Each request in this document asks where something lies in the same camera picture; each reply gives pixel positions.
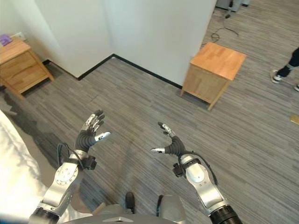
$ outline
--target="wire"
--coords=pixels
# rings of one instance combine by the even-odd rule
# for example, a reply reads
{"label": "wire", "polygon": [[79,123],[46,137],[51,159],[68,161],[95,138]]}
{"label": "wire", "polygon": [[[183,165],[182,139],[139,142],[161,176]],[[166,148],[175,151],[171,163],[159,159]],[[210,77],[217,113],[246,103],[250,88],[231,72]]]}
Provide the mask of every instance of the wire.
{"label": "wire", "polygon": [[211,40],[212,40],[213,43],[216,43],[217,41],[220,40],[220,35],[218,34],[218,31],[219,31],[219,30],[222,30],[222,29],[227,29],[227,30],[233,32],[234,34],[236,34],[237,36],[239,36],[239,33],[238,33],[238,32],[234,31],[233,29],[227,28],[227,27],[225,26],[225,24],[224,24],[224,21],[222,22],[222,24],[223,24],[223,27],[219,28],[218,30],[216,30],[215,32],[213,32],[213,33],[211,34]]}
{"label": "wire", "polygon": [[187,152],[183,152],[183,153],[181,153],[181,154],[178,156],[178,162],[179,162],[180,165],[182,165],[181,157],[182,157],[183,155],[186,155],[186,154],[196,155],[196,156],[198,156],[199,158],[201,158],[202,161],[203,161],[203,162],[206,164],[206,166],[209,168],[209,170],[210,170],[210,172],[211,172],[211,174],[212,174],[212,176],[213,176],[213,180],[214,180],[215,185],[218,185],[217,177],[216,177],[215,173],[213,172],[213,170],[212,170],[210,164],[209,164],[209,163],[208,163],[208,162],[207,162],[207,161],[206,161],[200,154],[195,153],[195,152],[193,152],[193,151],[192,151],[192,152],[187,151]]}
{"label": "wire", "polygon": [[77,160],[79,161],[80,167],[82,169],[84,169],[82,160],[80,159],[80,157],[78,156],[78,154],[74,150],[72,150],[71,148],[69,148],[69,146],[66,143],[59,143],[58,146],[57,146],[57,162],[58,162],[59,167],[62,165],[62,162],[61,162],[61,150],[63,148],[67,149],[68,157],[70,157],[70,151],[72,153],[74,153],[75,156],[76,156],[76,158],[77,158]]}

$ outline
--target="drawer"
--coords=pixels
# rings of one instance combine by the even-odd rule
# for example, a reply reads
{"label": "drawer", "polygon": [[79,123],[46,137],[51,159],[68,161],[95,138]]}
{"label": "drawer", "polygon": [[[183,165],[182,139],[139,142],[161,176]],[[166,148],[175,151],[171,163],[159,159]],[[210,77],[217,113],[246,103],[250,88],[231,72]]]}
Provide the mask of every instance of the drawer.
{"label": "drawer", "polygon": [[29,52],[25,52],[0,65],[0,76],[6,80],[7,78],[35,64],[36,61],[32,55]]}
{"label": "drawer", "polygon": [[22,93],[34,86],[35,84],[46,79],[48,75],[44,70],[37,64],[33,67],[29,67],[26,70],[15,74],[14,76],[6,79],[6,82],[10,84],[19,93]]}

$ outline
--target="gray carpet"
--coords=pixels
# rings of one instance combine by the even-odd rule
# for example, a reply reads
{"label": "gray carpet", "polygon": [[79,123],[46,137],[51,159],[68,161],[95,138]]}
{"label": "gray carpet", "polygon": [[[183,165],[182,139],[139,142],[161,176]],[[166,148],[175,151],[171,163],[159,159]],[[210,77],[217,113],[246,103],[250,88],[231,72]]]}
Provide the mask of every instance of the gray carpet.
{"label": "gray carpet", "polygon": [[[269,71],[283,66],[299,45],[299,5],[295,0],[252,0],[226,26],[239,37],[220,31],[221,45],[248,57],[235,81],[208,112],[201,100],[118,60],[110,59],[77,81],[54,65],[56,78],[25,93],[21,101],[6,100],[19,112],[15,123],[34,136],[41,151],[56,165],[56,144],[73,145],[82,122],[102,108],[105,142],[92,148],[95,171],[86,172],[81,195],[92,210],[101,202],[124,204],[135,193],[138,213],[154,214],[158,196],[181,196],[189,223],[209,224],[199,212],[195,191],[172,173],[174,156],[151,154],[149,149],[170,140],[157,126],[171,126],[185,146],[202,154],[219,180],[219,188],[246,224],[296,224],[299,220],[298,70],[284,82],[270,82]],[[221,26],[216,10],[205,41]]]}

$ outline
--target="silver fingertip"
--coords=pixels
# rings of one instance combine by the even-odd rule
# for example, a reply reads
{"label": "silver fingertip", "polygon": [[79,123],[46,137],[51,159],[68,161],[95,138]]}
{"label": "silver fingertip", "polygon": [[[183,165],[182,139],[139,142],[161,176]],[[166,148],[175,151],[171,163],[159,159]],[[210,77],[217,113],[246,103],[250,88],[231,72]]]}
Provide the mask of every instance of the silver fingertip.
{"label": "silver fingertip", "polygon": [[152,148],[150,151],[152,153],[165,153],[165,148]]}
{"label": "silver fingertip", "polygon": [[94,119],[95,114],[92,114],[89,116],[89,118],[87,119],[87,121],[85,122],[85,125],[88,126],[90,125],[91,121]]}
{"label": "silver fingertip", "polygon": [[164,128],[164,130],[168,133],[169,137],[173,137],[176,134],[174,133],[174,131],[166,124],[163,124],[162,127]]}
{"label": "silver fingertip", "polygon": [[111,134],[110,132],[105,132],[105,133],[102,133],[102,134],[98,134],[98,135],[96,135],[96,136],[94,137],[94,139],[95,139],[96,141],[101,141],[101,140],[107,138],[110,134]]}

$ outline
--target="black pants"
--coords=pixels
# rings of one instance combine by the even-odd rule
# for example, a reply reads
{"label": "black pants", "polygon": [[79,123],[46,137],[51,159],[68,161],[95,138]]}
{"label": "black pants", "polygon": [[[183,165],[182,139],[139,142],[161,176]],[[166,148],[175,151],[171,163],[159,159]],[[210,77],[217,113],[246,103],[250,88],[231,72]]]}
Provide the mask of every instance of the black pants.
{"label": "black pants", "polygon": [[277,75],[281,76],[281,77],[287,77],[289,75],[289,73],[293,70],[294,67],[298,67],[299,66],[299,48],[297,48],[293,54],[292,54],[292,58],[289,61],[289,63],[283,67],[282,69],[280,69],[277,72]]}

